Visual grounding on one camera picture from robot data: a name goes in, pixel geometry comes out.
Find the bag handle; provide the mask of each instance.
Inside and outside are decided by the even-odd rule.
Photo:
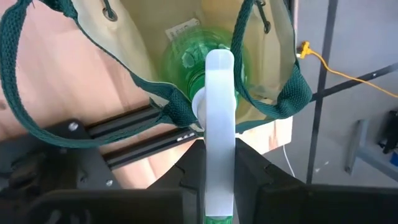
[[[16,78],[18,42],[26,18],[26,10],[31,2],[32,0],[18,0],[18,2],[11,6],[2,16],[0,21],[0,75],[4,96],[14,116],[32,135],[40,140],[61,147],[90,148],[128,138],[160,123],[172,122],[169,116],[160,113],[160,116],[155,121],[137,129],[122,129],[97,139],[84,140],[61,138],[60,136],[56,136],[40,128],[29,116],[21,102]]]
[[[261,113],[270,116],[273,119],[288,118],[307,105],[312,97],[311,89],[300,73],[300,67],[297,60],[294,63],[292,77],[287,81],[282,91],[279,93],[276,105],[268,105],[259,100],[255,100],[244,87],[243,81],[240,78],[243,62],[243,36],[255,1],[257,0],[243,1],[232,36],[231,51],[235,57],[235,89],[246,101],[250,102]]]

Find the tote bag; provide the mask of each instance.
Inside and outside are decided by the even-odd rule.
[[[190,127],[199,135],[203,134],[187,94],[159,75],[160,61],[173,43],[173,37],[194,26],[217,27],[230,33],[228,48],[235,57],[234,81],[239,98],[237,132],[288,118],[300,111],[312,97],[295,57],[294,30],[283,0],[42,2],[73,19],[92,43],[129,71],[132,82],[146,91],[152,105],[161,110],[160,116],[151,124],[122,129],[98,139],[65,139],[40,128],[25,110],[18,92],[17,48],[27,7],[32,3],[32,0],[18,0],[0,21],[2,90],[21,124],[50,144],[97,147],[128,138],[160,123]],[[241,78],[243,67],[250,68],[247,80]]]

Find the green plastic bottle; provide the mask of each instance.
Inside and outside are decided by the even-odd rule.
[[[205,224],[232,224],[232,216],[229,217],[206,217]]]
[[[167,47],[160,79],[173,83],[192,101],[195,93],[205,86],[205,60],[214,49],[230,49],[232,33],[219,28],[191,27]],[[249,66],[244,53],[242,79],[246,83]]]

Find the wooden board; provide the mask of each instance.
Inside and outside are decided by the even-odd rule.
[[[1,0],[0,15],[16,0]],[[23,104],[42,127],[69,118],[85,124],[139,108],[149,97],[115,60],[94,46],[71,19],[40,1],[27,10],[17,56],[17,83]],[[108,152],[175,128],[153,127],[101,148]],[[26,130],[0,93],[0,140]],[[292,118],[245,132],[239,137],[261,154],[290,142]],[[125,188],[145,188],[162,176],[190,147],[179,147],[115,170]]]

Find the yellow cable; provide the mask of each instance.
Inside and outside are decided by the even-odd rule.
[[[302,51],[301,51],[301,53],[300,53],[300,58],[301,58],[301,59],[304,59],[306,55],[313,54],[313,55],[315,55],[317,58],[319,58],[319,60],[320,60],[320,61],[322,62],[322,64],[323,64],[323,66],[325,66],[325,68],[326,68],[329,72],[334,73],[334,74],[337,74],[337,75],[341,75],[342,77],[348,78],[348,79],[350,79],[350,80],[355,80],[355,81],[358,81],[358,82],[361,82],[361,83],[365,83],[365,84],[367,84],[367,85],[369,85],[369,86],[371,86],[371,87],[374,87],[374,88],[376,88],[376,89],[378,89],[378,90],[384,92],[384,93],[387,94],[387,95],[390,95],[390,96],[392,96],[392,97],[398,98],[398,95],[395,95],[395,94],[393,94],[393,93],[391,93],[391,92],[389,92],[389,91],[387,91],[387,90],[385,90],[385,89],[383,89],[383,88],[381,88],[381,87],[379,87],[379,86],[377,86],[377,85],[375,85],[375,84],[373,84],[373,83],[370,83],[370,82],[367,82],[367,81],[364,81],[364,80],[360,80],[360,79],[358,79],[358,78],[354,78],[354,77],[351,77],[351,76],[346,75],[346,74],[344,74],[344,73],[341,73],[341,72],[337,72],[337,71],[332,70],[332,69],[329,68],[329,66],[326,64],[326,62],[325,62],[325,60],[322,58],[322,56],[321,56],[320,54],[316,53],[315,51],[313,51],[313,50],[310,48],[310,43],[309,43],[308,41],[305,41],[305,42],[303,43],[302,48],[303,48],[303,49],[302,49]]]

